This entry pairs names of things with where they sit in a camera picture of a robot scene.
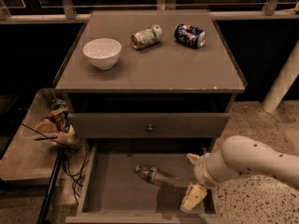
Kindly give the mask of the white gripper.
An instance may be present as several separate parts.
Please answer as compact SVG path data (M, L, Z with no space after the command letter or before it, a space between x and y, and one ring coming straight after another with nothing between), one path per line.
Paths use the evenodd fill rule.
M217 187L220 181L221 154L220 152L206 153L203 156L188 153L187 158L193 166L193 174L200 184L190 184L181 202L180 210L191 212L207 196L207 189Z

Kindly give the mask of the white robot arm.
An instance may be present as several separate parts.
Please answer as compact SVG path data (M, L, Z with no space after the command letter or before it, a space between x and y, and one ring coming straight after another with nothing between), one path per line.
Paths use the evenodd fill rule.
M275 151L270 146L242 135L227 138L221 148L202 156L188 153L196 183L191 183L180 210L191 212L207 196L209 189L224 182L252 175L270 176L299 189L299 157Z

